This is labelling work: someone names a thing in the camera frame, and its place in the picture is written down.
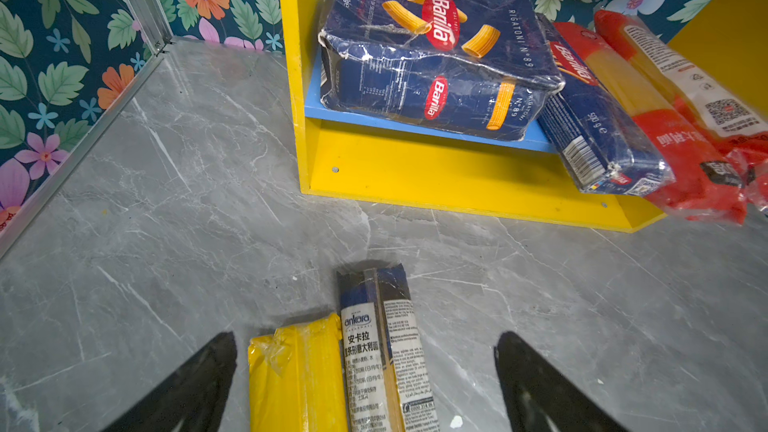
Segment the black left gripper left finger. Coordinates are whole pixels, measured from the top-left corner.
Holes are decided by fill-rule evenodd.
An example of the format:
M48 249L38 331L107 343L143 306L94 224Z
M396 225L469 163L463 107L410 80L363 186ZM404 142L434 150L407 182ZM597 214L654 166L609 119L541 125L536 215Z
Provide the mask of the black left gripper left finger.
M217 431L236 366L235 335L221 332L106 429Z

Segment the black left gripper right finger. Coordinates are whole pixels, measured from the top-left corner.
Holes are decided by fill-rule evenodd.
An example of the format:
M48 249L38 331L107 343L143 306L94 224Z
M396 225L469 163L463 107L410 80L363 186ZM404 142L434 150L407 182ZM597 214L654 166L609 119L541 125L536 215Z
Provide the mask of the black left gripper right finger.
M514 431L624 431L522 337L507 331L494 347L495 366Z

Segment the yellow spaghetti bag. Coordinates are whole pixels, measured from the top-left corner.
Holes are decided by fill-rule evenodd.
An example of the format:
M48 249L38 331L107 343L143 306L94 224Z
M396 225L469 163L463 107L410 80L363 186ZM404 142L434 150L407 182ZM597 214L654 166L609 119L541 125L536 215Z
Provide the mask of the yellow spaghetti bag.
M252 431L347 431L337 314L281 327L248 347Z

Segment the blue clear spaghetti bag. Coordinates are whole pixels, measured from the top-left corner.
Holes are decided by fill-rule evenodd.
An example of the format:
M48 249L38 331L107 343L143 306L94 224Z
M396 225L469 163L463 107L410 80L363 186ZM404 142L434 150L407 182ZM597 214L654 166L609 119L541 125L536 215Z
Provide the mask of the blue clear spaghetti bag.
M384 384L394 431L438 431L435 399L403 266L376 271Z
M350 429L393 431L376 272L338 272L337 285Z

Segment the blue Barilla spaghetti box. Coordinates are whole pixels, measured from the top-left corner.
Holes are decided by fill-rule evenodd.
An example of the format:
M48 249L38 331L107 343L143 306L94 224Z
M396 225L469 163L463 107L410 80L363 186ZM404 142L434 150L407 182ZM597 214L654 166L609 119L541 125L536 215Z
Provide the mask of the blue Barilla spaghetti box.
M543 14L537 15L564 88L537 123L583 193L645 197L674 182L658 149Z

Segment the red clear labelled spaghetti bag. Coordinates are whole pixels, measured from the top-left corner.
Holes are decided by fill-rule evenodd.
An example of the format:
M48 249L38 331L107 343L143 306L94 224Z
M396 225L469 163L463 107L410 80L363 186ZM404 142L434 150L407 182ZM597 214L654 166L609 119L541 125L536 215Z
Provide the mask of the red clear labelled spaghetti bag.
M767 211L767 121L637 17L600 10L596 32L735 167L746 198Z

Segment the blue Barilla rigatoni bag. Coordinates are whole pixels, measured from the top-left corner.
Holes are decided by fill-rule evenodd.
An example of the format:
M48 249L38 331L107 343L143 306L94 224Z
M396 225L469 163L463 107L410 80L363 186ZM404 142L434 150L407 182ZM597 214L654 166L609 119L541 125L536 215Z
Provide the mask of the blue Barilla rigatoni bag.
M521 140L565 85L531 0L326 0L322 104Z

